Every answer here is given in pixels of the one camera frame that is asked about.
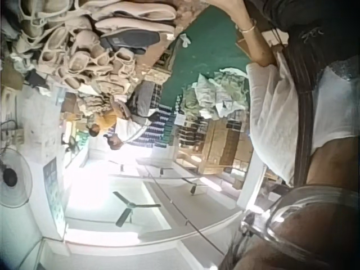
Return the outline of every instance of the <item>stacked slipper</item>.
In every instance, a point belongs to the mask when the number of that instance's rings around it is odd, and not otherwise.
[[[122,1],[100,8],[91,17],[103,33],[101,44],[115,51],[126,47],[144,54],[148,46],[160,41],[160,34],[174,38],[176,10],[168,4]]]
[[[176,10],[168,4],[119,0],[18,0],[18,57],[69,88],[123,95],[135,75],[136,54],[173,39]]]

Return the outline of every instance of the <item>man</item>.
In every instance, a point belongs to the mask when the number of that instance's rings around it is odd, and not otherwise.
[[[104,136],[110,149],[119,150],[125,143],[140,137],[152,122],[158,121],[160,113],[150,108],[154,87],[155,83],[142,82],[126,105],[121,101],[111,100],[112,108],[115,111],[123,111],[127,117],[118,117],[115,134]]]
[[[122,120],[119,122],[120,126],[127,122],[135,122],[135,124],[131,124],[131,126],[136,130],[138,130],[139,126],[144,126],[146,123],[149,123],[148,121],[156,121],[158,114],[151,116],[154,111],[149,110],[154,86],[154,83],[142,82],[134,90],[128,101],[120,99],[115,101],[114,97],[111,96],[111,110],[105,112],[103,116],[100,116],[99,113],[94,114],[94,123],[88,127],[90,136],[96,137],[100,132],[108,131],[109,128],[117,124],[117,121],[120,119]]]
[[[130,112],[126,104],[115,103],[113,97],[110,97],[110,103],[112,109],[105,112],[103,116],[97,112],[94,113],[94,123],[90,127],[87,127],[90,136],[96,137],[100,132],[109,130],[109,128],[116,124],[118,118],[125,120],[130,118]]]
[[[352,3],[253,0],[267,19],[289,33],[288,47],[274,54],[243,0],[207,1],[231,17],[249,47],[250,136],[263,162],[293,185],[296,145],[304,139],[298,138],[298,102],[310,95],[313,104],[300,107],[314,110],[305,182],[358,192],[359,37]],[[331,261],[327,267],[301,262],[253,238],[243,253],[235,242],[219,270],[358,269],[358,214],[337,203],[311,205],[277,227],[294,245]]]

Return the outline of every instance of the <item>cardboard box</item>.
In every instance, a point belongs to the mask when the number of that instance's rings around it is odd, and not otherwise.
[[[199,165],[201,174],[217,174],[232,167],[240,133],[227,129],[226,124],[226,119],[210,121]]]

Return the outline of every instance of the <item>electrical wire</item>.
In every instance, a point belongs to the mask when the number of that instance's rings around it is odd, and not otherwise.
[[[8,124],[8,123],[14,123],[14,124],[15,124],[15,129],[18,129],[17,121],[15,121],[15,120],[13,120],[13,119],[10,119],[10,120],[1,122],[1,123],[0,123],[0,127],[1,127],[2,125]],[[8,149],[8,147],[9,147],[10,145],[11,145],[11,140],[8,139],[8,141],[7,141],[6,144],[5,144],[5,147],[4,147],[3,149],[1,149],[0,154],[1,154],[2,152],[5,152],[6,149]]]
[[[178,206],[176,206],[176,204],[174,203],[174,201],[168,196],[168,194],[164,191],[164,189],[161,187],[161,185],[157,182],[157,180],[152,176],[152,174],[149,172],[149,170],[147,169],[147,166],[145,166],[145,169],[147,170],[147,172],[149,173],[150,177],[154,180],[155,184],[158,186],[158,188],[162,191],[162,193],[165,195],[165,197],[170,201],[170,203],[172,205],[174,205],[174,207],[176,208],[176,210],[180,213],[180,215],[182,215],[182,217],[184,217],[184,219],[186,220],[186,224],[190,224],[192,228],[194,228],[194,230],[196,232],[198,232],[200,234],[200,236],[202,238],[205,239],[205,241],[207,241],[209,244],[211,244],[211,246],[213,248],[215,248],[221,255],[225,256],[225,253],[222,252],[213,242],[211,242],[202,232],[200,232],[200,230],[185,216],[185,214],[179,209]]]
[[[0,123],[0,126],[5,125],[5,124],[10,123],[10,122],[13,122],[13,123],[15,124],[15,129],[18,129],[17,121],[12,120],[12,119],[7,120],[7,121],[4,121],[4,122],[1,122],[1,123]]]

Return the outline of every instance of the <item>white sleeve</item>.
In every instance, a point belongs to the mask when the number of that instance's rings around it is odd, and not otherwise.
[[[138,135],[138,137],[142,134],[140,130],[143,126],[137,124],[134,121],[127,121],[121,118],[118,118],[118,121],[116,122],[116,129],[115,132],[122,140],[123,142],[128,142],[135,140]]]
[[[262,67],[257,63],[246,67],[250,86],[250,117],[258,121],[268,114],[268,105],[271,103],[275,91],[279,71],[274,65]]]
[[[263,67],[257,63],[248,64],[246,67],[249,76],[252,121],[258,122],[274,114],[282,107],[291,90],[295,89],[284,56],[278,53],[276,58],[278,67],[274,65]]]

